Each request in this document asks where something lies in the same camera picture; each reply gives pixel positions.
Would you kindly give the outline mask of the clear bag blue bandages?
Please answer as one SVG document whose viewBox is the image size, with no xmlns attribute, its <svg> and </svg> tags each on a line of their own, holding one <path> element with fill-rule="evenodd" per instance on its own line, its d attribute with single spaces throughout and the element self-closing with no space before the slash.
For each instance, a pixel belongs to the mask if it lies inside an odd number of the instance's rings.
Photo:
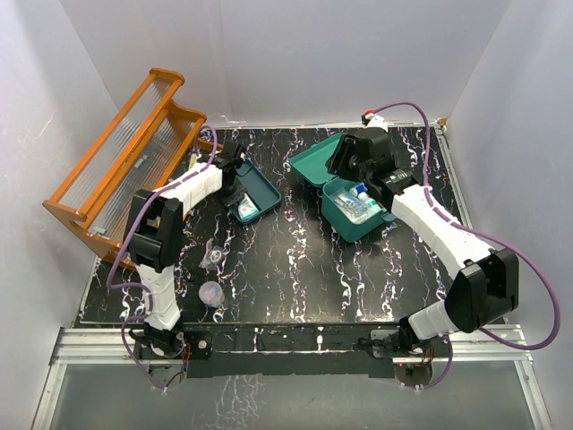
<svg viewBox="0 0 573 430">
<path fill-rule="evenodd" d="M 364 223 L 377 214 L 368 209 L 364 202 L 366 199 L 361 201 L 345 189 L 336 191 L 332 196 L 332 200 L 346 217 L 356 225 Z"/>
</svg>

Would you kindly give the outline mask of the green medicine box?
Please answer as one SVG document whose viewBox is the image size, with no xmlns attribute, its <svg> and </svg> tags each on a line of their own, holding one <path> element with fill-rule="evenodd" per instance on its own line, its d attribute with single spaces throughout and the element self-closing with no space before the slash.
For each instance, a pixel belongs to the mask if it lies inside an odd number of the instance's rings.
<svg viewBox="0 0 573 430">
<path fill-rule="evenodd" d="M 321 214 L 347 242 L 352 243 L 385 222 L 396 219 L 357 183 L 332 175 L 326 162 L 338 146 L 341 133 L 314 144 L 289 160 L 290 166 L 306 182 L 321 190 Z"/>
</svg>

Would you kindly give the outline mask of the small clear bag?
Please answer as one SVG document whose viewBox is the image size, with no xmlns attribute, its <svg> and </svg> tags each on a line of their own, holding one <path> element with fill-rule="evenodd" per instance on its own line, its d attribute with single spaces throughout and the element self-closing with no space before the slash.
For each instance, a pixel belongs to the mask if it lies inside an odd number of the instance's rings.
<svg viewBox="0 0 573 430">
<path fill-rule="evenodd" d="M 220 246 L 215 245 L 213 238 L 211 238 L 205 245 L 205 253 L 199 263 L 199 267 L 205 271 L 213 271 L 217 268 L 223 256 L 224 250 Z"/>
</svg>

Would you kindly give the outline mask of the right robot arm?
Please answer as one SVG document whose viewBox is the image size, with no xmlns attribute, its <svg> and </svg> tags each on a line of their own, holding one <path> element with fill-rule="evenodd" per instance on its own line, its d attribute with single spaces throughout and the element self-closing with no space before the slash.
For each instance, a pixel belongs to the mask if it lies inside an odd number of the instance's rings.
<svg viewBox="0 0 573 430">
<path fill-rule="evenodd" d="M 326 167 L 332 175 L 365 184 L 376 202 L 431 248 L 452 279 L 445 299 L 402 318 L 397 332 L 385 339 L 386 345 L 417 356 L 435 337 L 471 333 L 517 308 L 517 256 L 466 232 L 431 197 L 418 175 L 398 167 L 384 129 L 367 127 L 342 134 Z"/>
</svg>

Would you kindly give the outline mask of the white green-label bottle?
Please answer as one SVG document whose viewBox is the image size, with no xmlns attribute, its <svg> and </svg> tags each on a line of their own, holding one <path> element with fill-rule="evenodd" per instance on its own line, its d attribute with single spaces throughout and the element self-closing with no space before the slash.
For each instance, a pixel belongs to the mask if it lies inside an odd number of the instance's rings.
<svg viewBox="0 0 573 430">
<path fill-rule="evenodd" d="M 373 213 L 377 213 L 381 211 L 381 207 L 380 205 L 373 199 L 366 199 L 364 201 L 366 203 L 366 205 L 368 206 L 368 209 L 370 211 L 372 211 Z"/>
</svg>

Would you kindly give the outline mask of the blue divided tray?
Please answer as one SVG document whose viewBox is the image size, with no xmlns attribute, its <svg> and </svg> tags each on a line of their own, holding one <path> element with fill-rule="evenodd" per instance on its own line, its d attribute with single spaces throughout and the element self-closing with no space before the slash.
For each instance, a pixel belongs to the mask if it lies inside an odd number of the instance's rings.
<svg viewBox="0 0 573 430">
<path fill-rule="evenodd" d="M 260 209 L 260 214 L 253 219 L 241 221 L 237 214 L 238 204 L 234 204 L 229 208 L 229 211 L 239 223 L 243 225 L 251 224 L 279 206 L 282 199 L 281 193 L 251 160 L 245 159 L 243 165 L 236 172 L 243 185 L 247 188 L 246 194 L 250 195 Z"/>
</svg>

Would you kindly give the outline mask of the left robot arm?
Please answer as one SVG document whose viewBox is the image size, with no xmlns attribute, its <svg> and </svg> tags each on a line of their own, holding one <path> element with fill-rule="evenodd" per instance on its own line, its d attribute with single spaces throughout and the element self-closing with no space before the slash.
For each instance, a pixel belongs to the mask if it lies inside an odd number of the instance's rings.
<svg viewBox="0 0 573 430">
<path fill-rule="evenodd" d="M 154 191 L 135 193 L 124 244 L 144 287 L 146 316 L 143 333 L 130 336 L 162 357 L 176 357 L 184 349 L 176 329 L 180 310 L 175 298 L 175 263 L 184 244 L 184 220 L 200 201 L 216 194 L 230 207 L 240 202 L 246 187 L 237 170 L 245 147 L 223 144 L 221 152 L 202 156 L 187 172 Z"/>
</svg>

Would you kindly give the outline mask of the white blue tube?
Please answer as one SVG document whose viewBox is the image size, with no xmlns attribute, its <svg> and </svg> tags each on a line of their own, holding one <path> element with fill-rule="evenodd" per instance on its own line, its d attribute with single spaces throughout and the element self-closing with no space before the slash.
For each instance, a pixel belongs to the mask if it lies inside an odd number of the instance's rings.
<svg viewBox="0 0 573 430">
<path fill-rule="evenodd" d="M 365 184 L 359 184 L 359 185 L 353 186 L 349 190 L 349 193 L 361 201 L 365 200 L 368 197 Z"/>
</svg>

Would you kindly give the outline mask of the teal white wipe packet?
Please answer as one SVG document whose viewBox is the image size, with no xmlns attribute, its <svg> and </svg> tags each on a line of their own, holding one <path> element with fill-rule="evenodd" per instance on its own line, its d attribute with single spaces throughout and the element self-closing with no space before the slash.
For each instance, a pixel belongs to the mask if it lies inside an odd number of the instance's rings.
<svg viewBox="0 0 573 430">
<path fill-rule="evenodd" d="M 244 198 L 238 203 L 237 214 L 241 221 L 248 221 L 259 215 L 260 209 L 252 200 L 250 195 L 245 194 Z"/>
</svg>

